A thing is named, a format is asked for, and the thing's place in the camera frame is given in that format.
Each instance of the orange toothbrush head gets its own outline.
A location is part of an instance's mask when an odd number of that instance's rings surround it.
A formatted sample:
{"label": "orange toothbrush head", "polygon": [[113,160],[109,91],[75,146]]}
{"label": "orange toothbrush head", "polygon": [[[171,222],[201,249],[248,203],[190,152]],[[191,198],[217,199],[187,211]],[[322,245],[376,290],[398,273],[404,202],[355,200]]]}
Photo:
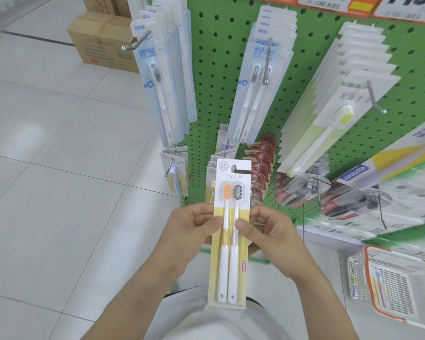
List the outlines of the orange toothbrush head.
{"label": "orange toothbrush head", "polygon": [[231,184],[226,183],[223,186],[223,198],[225,200],[230,200],[233,197],[233,188],[231,186]]}

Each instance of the white shirt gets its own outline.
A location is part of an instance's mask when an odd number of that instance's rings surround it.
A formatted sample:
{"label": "white shirt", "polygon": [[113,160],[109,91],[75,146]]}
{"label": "white shirt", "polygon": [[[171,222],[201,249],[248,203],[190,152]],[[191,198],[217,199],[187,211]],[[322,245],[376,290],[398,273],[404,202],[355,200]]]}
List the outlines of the white shirt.
{"label": "white shirt", "polygon": [[261,306],[245,310],[207,305],[208,290],[195,287],[164,298],[144,340],[289,340],[282,326]]}

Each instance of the person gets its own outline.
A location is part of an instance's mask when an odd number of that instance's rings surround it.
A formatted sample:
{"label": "person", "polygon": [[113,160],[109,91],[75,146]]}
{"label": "person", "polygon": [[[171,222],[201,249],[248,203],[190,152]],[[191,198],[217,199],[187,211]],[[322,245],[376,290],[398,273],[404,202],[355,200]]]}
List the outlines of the person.
{"label": "person", "polygon": [[[213,209],[213,204],[199,203],[174,210],[148,259],[81,340],[289,339],[280,324],[254,302],[248,301],[245,310],[210,307],[207,290],[202,288],[164,299],[202,244],[221,228],[223,219],[213,217]],[[288,216],[258,205],[250,210],[250,222],[238,219],[235,226],[252,242],[249,254],[261,249],[294,281],[310,340],[358,339],[331,283]]]}

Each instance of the brown cardboard box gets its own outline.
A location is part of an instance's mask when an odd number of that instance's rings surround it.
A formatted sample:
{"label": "brown cardboard box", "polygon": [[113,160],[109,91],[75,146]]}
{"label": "brown cardboard box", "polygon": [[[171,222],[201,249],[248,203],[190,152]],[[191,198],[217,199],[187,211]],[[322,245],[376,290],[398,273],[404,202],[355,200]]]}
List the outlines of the brown cardboard box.
{"label": "brown cardboard box", "polygon": [[118,6],[119,15],[122,17],[131,17],[130,9],[127,0],[115,0],[116,5]]}
{"label": "brown cardboard box", "polygon": [[83,2],[90,12],[119,15],[116,0],[83,0]]}
{"label": "brown cardboard box", "polygon": [[86,12],[68,25],[68,33],[85,63],[139,72],[132,51],[122,51],[133,41],[131,19]]}

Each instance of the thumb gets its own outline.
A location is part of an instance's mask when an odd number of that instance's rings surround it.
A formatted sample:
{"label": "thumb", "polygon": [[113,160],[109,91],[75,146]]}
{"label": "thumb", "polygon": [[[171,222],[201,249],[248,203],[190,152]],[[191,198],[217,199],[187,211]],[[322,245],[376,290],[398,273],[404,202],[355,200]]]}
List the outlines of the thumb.
{"label": "thumb", "polygon": [[199,227],[195,228],[195,231],[201,237],[200,240],[204,242],[206,238],[214,234],[223,224],[223,218],[220,216],[215,216],[210,218],[207,222],[203,223]]}
{"label": "thumb", "polygon": [[261,233],[257,228],[252,224],[247,222],[245,219],[239,218],[236,220],[235,227],[238,229],[239,233],[243,234],[244,237],[251,240],[260,248],[264,247],[267,236]]}

